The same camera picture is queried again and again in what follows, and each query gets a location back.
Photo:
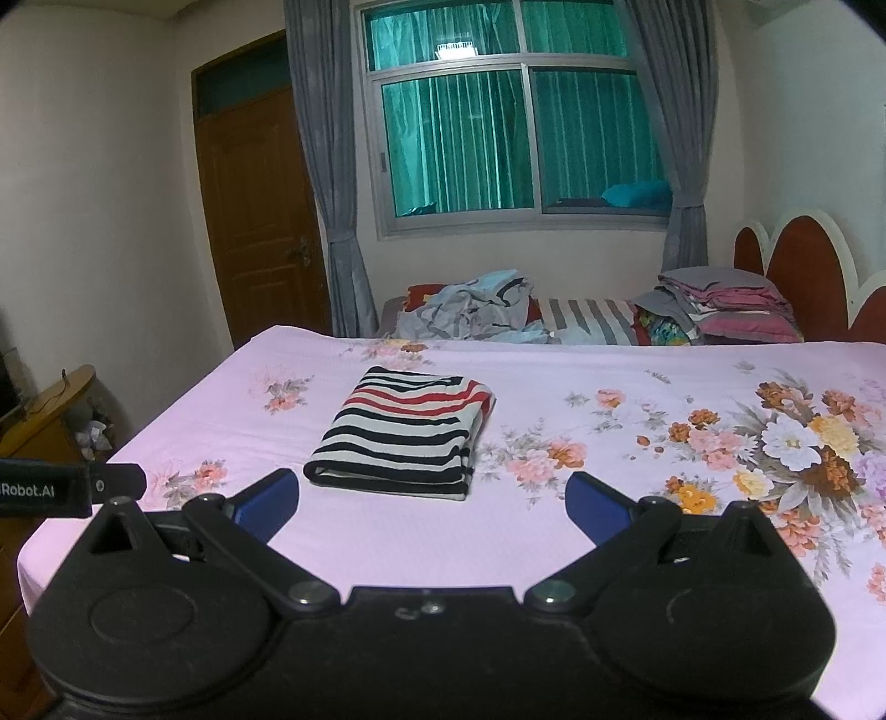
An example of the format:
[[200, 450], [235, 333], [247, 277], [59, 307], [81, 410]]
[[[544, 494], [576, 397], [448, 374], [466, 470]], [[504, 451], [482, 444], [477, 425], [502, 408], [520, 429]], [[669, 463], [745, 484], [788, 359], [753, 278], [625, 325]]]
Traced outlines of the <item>striped black red white sweater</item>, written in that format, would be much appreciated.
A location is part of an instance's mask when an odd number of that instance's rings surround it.
[[344, 491], [465, 500], [495, 403], [476, 379], [374, 366], [344, 400], [303, 474], [313, 485]]

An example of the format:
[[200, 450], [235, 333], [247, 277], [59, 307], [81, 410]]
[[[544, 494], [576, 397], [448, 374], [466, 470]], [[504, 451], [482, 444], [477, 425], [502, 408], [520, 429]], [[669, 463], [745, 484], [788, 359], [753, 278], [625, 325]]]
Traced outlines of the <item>crumpled light blue clothes pile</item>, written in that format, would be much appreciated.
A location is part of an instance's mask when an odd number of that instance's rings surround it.
[[544, 343], [533, 284], [518, 270], [497, 270], [461, 284], [420, 294], [418, 305], [399, 312], [395, 336], [403, 341]]

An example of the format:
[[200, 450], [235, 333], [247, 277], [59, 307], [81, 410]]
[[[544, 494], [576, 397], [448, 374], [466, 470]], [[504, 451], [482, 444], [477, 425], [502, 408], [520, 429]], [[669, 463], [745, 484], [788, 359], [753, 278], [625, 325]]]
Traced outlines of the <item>colourful floral cloth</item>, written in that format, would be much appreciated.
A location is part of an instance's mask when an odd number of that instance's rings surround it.
[[639, 307], [633, 312], [632, 328], [641, 347], [688, 347], [696, 343], [670, 316], [656, 315]]

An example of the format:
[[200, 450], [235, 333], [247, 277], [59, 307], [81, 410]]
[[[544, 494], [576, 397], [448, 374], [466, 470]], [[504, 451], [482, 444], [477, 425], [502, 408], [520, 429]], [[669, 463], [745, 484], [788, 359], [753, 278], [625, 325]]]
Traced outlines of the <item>grey white striped mattress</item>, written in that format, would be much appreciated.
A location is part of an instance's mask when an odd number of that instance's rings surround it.
[[540, 315], [555, 343], [635, 347], [633, 305], [612, 299], [539, 300]]

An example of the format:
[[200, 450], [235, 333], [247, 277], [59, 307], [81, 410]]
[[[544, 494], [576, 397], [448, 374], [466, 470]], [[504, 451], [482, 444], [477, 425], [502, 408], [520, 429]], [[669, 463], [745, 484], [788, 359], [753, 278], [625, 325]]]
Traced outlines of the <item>folded pink grey bedding stack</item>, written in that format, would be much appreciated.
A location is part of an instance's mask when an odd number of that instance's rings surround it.
[[652, 291], [632, 300], [656, 315], [670, 316], [694, 345], [800, 343], [802, 332], [790, 303], [762, 275], [725, 267], [686, 267], [658, 277]]

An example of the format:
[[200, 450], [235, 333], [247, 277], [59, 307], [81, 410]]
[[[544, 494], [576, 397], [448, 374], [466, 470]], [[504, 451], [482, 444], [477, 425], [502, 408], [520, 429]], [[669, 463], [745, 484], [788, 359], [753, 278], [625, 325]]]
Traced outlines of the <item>brown wooden door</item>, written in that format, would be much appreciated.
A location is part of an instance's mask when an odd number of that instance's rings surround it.
[[192, 100], [201, 199], [231, 340], [240, 347], [273, 326], [331, 333], [285, 34], [194, 70]]

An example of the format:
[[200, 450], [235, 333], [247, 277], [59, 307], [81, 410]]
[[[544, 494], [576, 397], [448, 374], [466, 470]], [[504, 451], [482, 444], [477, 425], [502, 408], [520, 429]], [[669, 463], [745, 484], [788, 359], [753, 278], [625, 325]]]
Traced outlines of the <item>red white scalloped headboard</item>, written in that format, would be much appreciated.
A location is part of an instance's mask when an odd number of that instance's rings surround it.
[[823, 210], [787, 216], [774, 231], [750, 220], [734, 239], [733, 265], [776, 286], [805, 341], [886, 339], [886, 277], [859, 279], [846, 236]]

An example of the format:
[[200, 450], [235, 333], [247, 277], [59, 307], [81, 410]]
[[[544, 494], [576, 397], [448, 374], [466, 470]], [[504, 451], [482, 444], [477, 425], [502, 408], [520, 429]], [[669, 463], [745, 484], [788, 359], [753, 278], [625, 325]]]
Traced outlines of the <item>window with green glass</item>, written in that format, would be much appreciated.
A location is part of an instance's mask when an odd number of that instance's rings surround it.
[[384, 234], [671, 208], [610, 2], [377, 2], [356, 12]]

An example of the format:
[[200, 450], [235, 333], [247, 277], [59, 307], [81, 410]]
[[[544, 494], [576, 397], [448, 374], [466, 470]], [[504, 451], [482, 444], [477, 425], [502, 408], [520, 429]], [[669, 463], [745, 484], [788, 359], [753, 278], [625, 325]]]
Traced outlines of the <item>right grey curtain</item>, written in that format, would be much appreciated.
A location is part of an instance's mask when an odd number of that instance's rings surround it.
[[617, 2], [614, 8], [673, 197], [662, 267], [707, 264], [704, 200], [719, 97], [712, 5], [635, 0]]

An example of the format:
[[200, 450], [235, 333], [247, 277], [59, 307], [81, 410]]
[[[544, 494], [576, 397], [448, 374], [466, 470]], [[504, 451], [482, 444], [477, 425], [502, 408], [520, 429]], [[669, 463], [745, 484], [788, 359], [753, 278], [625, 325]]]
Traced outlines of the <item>grey curtain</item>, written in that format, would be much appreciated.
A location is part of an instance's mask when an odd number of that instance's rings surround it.
[[357, 239], [350, 4], [282, 7], [297, 123], [326, 237], [333, 333], [373, 336], [377, 311]]
[[673, 197], [662, 267], [707, 264], [704, 200], [719, 97], [712, 5], [635, 0], [617, 2], [614, 8]]

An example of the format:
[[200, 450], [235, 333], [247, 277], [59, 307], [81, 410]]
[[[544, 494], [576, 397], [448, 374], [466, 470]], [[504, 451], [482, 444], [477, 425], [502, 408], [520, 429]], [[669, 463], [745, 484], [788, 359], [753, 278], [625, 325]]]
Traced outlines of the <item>left grey curtain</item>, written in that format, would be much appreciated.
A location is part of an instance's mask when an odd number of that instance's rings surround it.
[[282, 7], [297, 123], [326, 237], [333, 333], [373, 336], [377, 311], [357, 239], [350, 4]]

